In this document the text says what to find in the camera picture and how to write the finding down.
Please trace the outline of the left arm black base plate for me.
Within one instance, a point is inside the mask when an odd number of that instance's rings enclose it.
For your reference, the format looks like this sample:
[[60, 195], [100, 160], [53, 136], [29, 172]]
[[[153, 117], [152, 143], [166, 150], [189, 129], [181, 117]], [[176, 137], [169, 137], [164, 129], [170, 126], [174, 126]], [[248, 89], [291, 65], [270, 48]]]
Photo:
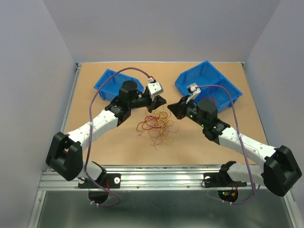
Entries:
[[[109, 173], [106, 171], [101, 172], [99, 175], [91, 175], [96, 178], [95, 182], [103, 188], [119, 189], [121, 184], [120, 173]], [[79, 189], [97, 189], [98, 186], [94, 184], [86, 175], [84, 177], [77, 177]]]

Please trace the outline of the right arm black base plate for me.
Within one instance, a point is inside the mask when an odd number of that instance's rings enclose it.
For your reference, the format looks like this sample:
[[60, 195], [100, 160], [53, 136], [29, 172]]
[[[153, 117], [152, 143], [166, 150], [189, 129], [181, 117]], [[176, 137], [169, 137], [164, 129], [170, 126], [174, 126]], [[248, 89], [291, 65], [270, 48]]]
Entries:
[[224, 187], [246, 187], [246, 182], [233, 181], [228, 174], [220, 172], [207, 172], [203, 174], [201, 181], [203, 188], [224, 188]]

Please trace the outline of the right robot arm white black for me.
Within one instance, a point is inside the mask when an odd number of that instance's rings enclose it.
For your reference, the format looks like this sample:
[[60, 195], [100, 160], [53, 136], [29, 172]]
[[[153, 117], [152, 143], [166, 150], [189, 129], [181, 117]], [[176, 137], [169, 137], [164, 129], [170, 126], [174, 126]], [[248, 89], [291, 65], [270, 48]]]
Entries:
[[237, 133], [236, 129], [218, 118], [218, 110], [212, 101], [202, 99], [197, 104], [185, 96], [179, 102], [168, 105], [168, 109], [177, 119], [187, 117], [200, 125], [208, 140], [245, 154], [254, 162], [249, 166], [236, 161], [223, 164], [218, 172], [206, 174], [205, 188], [253, 182], [283, 197], [301, 178], [302, 172], [288, 147], [282, 145], [276, 148]]

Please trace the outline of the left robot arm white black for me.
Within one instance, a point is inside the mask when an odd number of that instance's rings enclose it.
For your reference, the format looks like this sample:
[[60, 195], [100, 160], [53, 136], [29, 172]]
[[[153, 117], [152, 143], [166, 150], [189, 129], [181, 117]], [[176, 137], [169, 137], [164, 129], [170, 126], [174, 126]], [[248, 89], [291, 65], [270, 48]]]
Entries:
[[103, 186], [106, 170], [95, 162], [84, 161], [84, 150], [126, 121], [132, 109], [145, 107], [152, 112], [166, 104], [162, 92], [163, 88], [156, 80], [151, 80], [143, 93], [138, 91], [135, 81], [123, 82], [118, 95], [95, 118], [67, 134], [58, 132], [53, 136], [46, 164], [67, 181], [88, 178], [95, 187]]

